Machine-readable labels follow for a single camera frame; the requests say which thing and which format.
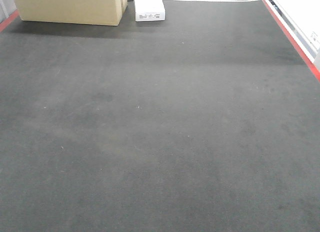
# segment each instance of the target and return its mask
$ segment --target gray carpet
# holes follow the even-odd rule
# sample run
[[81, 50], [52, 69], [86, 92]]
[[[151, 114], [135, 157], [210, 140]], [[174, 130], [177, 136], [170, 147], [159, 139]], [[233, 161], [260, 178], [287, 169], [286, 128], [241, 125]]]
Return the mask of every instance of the gray carpet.
[[262, 2], [0, 34], [0, 231], [319, 232], [320, 85]]

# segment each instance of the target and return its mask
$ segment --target beige cardboard box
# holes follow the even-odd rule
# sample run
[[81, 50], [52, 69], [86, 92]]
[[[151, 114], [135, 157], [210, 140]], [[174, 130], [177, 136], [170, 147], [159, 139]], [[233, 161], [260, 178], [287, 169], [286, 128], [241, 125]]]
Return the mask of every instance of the beige cardboard box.
[[14, 0], [24, 21], [117, 26], [127, 0]]

